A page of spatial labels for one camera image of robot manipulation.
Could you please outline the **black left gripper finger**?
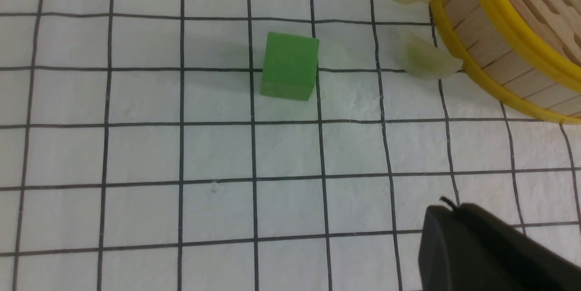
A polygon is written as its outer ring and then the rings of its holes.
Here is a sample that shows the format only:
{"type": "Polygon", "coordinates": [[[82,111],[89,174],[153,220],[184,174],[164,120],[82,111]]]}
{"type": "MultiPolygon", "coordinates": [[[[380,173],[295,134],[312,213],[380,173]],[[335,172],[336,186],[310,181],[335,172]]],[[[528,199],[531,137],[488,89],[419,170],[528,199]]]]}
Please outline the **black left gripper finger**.
{"type": "Polygon", "coordinates": [[[424,291],[578,291],[579,266],[477,204],[427,207],[419,246],[424,291]]]}

